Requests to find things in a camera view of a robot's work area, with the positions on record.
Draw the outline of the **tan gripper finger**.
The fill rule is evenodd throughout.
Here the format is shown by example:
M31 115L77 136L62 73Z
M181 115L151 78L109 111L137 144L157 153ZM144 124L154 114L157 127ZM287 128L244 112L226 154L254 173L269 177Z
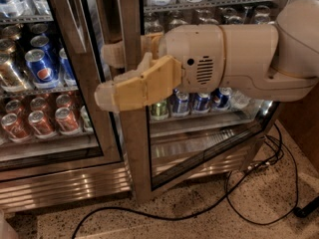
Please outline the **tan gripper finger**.
M147 35L141 35L141 55L145 53L152 53L153 58L159 57L159 42L163 33L152 33ZM125 52L124 42L120 41L114 44L104 45L101 49L102 58L106 64L116 69L123 68L125 66Z
M98 107L107 112L141 109L168 98L181 84L181 62L170 55L157 60L145 53L136 70L99 84L94 97Z

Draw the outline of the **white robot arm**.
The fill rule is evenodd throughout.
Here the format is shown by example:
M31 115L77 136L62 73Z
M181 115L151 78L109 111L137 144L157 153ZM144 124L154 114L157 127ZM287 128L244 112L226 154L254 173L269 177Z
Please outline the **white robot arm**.
M145 35L138 67L97 86L104 111L141 109L172 94L238 89L278 102L304 98L319 79L319 1L288 4L273 24L182 25Z

